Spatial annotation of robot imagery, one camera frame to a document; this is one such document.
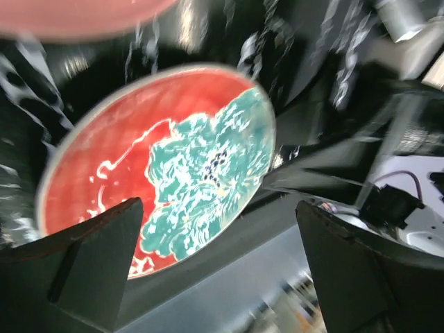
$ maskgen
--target flower center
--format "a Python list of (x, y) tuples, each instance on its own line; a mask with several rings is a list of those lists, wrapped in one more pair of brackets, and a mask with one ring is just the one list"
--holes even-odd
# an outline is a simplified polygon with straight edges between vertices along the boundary
[(221, 165), (226, 163), (227, 160), (227, 150), (219, 151), (216, 155), (207, 163), (203, 169), (203, 180), (213, 182), (217, 187), (221, 186), (219, 179), (217, 178), (219, 174), (219, 168)]

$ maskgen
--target plate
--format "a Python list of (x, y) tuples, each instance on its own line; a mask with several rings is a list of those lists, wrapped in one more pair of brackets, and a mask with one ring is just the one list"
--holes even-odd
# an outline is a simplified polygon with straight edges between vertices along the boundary
[(0, 31), (43, 40), (84, 40), (127, 31), (176, 0), (1, 1)]
[(274, 143), (267, 95), (231, 69), (198, 65), (143, 78), (63, 140), (37, 193), (38, 228), (53, 234), (140, 197), (128, 277), (160, 271), (236, 219), (268, 171)]

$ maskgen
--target gray floor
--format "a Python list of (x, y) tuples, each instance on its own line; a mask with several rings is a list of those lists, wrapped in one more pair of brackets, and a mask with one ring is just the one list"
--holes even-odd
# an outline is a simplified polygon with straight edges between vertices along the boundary
[(119, 330), (119, 333), (231, 332), (283, 282), (308, 271), (298, 226)]

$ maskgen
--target metal cylinder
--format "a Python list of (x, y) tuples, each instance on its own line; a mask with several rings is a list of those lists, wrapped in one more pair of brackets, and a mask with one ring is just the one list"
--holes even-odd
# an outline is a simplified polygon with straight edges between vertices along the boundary
[(376, 0), (375, 8), (395, 43), (409, 40), (426, 23), (415, 0)]

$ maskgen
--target teal flower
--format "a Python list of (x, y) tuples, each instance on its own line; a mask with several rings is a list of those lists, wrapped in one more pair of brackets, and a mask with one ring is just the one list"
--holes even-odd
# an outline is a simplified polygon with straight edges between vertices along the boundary
[(257, 89), (214, 118), (171, 124), (151, 149), (148, 179), (157, 208), (142, 228), (142, 248), (184, 259), (231, 223), (257, 191), (274, 147), (274, 119)]

